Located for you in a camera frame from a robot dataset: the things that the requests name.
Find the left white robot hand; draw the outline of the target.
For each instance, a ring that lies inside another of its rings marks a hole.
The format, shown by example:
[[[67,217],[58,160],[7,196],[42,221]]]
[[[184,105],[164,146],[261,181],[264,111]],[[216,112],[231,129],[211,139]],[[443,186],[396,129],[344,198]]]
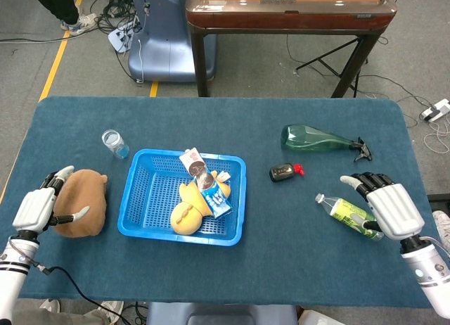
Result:
[[[29,191],[18,208],[13,228],[19,231],[32,231],[41,234],[49,226],[75,222],[86,213],[90,207],[86,206],[72,215],[54,216],[53,207],[63,184],[73,174],[75,167],[69,165],[46,176],[38,189]]]

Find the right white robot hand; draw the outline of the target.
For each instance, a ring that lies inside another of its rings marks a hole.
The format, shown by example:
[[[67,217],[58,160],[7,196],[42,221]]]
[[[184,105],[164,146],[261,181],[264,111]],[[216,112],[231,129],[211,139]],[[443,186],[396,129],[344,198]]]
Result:
[[[340,181],[364,198],[381,232],[389,239],[402,241],[422,231],[425,221],[409,193],[386,174],[342,175]]]

